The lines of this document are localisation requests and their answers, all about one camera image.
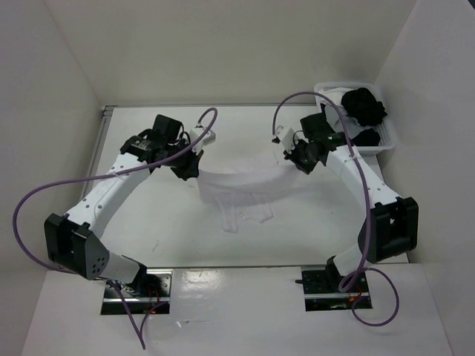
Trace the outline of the white tank top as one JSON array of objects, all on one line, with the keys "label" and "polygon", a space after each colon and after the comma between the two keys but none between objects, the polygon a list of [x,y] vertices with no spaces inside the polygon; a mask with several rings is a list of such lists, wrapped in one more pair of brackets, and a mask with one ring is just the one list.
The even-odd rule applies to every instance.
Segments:
[{"label": "white tank top", "polygon": [[246,220],[261,224],[272,219],[272,202],[297,177],[293,165],[279,162],[275,153],[264,153],[234,160],[223,173],[201,170],[196,181],[201,200],[219,208],[221,228],[236,233]]}]

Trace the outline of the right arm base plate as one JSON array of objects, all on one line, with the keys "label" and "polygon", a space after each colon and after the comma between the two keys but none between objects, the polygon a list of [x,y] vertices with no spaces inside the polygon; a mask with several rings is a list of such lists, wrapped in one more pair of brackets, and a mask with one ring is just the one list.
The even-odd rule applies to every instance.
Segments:
[{"label": "right arm base plate", "polygon": [[295,283],[303,289],[306,312],[351,310],[354,303],[356,309],[373,307],[364,272],[359,275],[356,284],[348,292],[341,292],[337,286],[333,286],[322,266],[302,267],[301,276]]}]

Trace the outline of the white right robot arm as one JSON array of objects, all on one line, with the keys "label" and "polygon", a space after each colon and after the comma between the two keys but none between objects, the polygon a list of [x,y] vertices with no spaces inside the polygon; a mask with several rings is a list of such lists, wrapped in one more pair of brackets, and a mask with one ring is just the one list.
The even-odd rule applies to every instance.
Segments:
[{"label": "white right robot arm", "polygon": [[359,268],[416,248],[419,206],[414,198],[403,198],[383,183],[343,132],[327,128],[322,114],[306,116],[300,123],[302,137],[291,128],[275,129],[275,140],[282,144],[284,158],[305,174],[317,164],[330,169],[364,209],[356,244],[330,257],[325,266],[327,287],[342,291]]}]

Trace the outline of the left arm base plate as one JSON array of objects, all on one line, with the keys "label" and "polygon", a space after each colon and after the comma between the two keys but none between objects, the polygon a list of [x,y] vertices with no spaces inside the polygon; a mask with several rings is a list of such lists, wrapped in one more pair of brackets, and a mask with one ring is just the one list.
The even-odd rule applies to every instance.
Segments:
[{"label": "left arm base plate", "polygon": [[169,314],[173,271],[171,269],[150,269],[151,282],[142,291],[135,291],[123,283],[117,284],[119,292],[106,283],[102,299],[101,315],[125,315],[122,298],[132,315]]}]

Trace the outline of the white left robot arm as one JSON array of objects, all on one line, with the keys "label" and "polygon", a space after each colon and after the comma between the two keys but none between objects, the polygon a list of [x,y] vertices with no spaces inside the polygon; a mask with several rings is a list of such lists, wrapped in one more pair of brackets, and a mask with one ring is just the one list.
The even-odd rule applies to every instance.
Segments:
[{"label": "white left robot arm", "polygon": [[157,115],[152,128],[124,143],[107,177],[81,202],[62,216],[51,214],[46,219],[50,261],[87,280],[113,280],[134,297],[151,288],[156,279],[145,265],[109,251],[100,239],[119,207],[151,176],[154,163],[170,167],[182,180],[198,177],[203,146],[213,142],[215,134],[202,125],[189,132],[182,131],[182,126],[175,119]]}]

